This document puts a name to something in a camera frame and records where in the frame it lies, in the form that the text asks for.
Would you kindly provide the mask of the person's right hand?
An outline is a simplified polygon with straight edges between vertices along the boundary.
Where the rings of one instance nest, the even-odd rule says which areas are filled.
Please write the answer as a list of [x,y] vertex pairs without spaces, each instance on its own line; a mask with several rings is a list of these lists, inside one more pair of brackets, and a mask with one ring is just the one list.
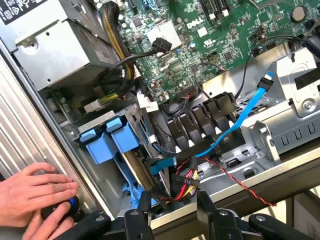
[[70,208],[71,204],[68,201],[62,202],[45,220],[40,210],[35,211],[22,239],[53,240],[69,230],[74,226],[74,220],[71,217],[62,219]]

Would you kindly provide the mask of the person's left hand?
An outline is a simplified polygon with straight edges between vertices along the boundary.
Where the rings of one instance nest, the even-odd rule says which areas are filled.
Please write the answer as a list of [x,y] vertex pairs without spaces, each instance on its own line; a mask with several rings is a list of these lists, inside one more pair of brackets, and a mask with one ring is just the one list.
[[25,227],[34,211],[76,195],[79,184],[55,170],[49,163],[36,162],[0,182],[2,227]]

